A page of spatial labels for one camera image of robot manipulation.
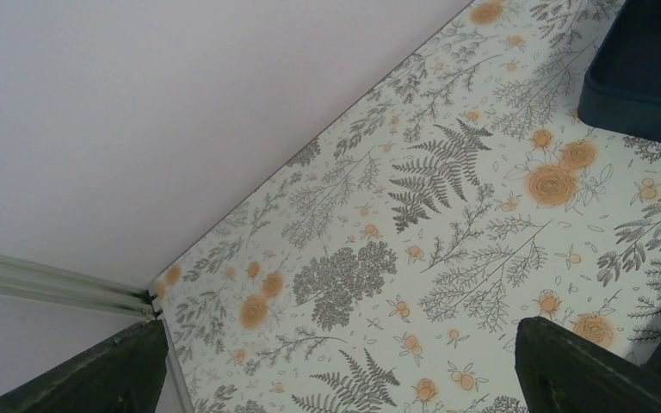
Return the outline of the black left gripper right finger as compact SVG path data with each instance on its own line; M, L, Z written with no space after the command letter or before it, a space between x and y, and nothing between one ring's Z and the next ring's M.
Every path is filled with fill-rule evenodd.
M661 412L661 377L544 317L518 324L515 370L530 412Z

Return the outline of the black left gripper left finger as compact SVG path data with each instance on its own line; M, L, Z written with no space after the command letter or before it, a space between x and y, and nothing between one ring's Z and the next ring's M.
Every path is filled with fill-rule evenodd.
M0 396L0 412L154 412L169 353L164 322L133 324Z

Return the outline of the dark blue square tray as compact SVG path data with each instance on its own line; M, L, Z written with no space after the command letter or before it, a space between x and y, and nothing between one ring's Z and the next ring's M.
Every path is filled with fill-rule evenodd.
M585 73L580 120L661 143L661 1L626 1Z

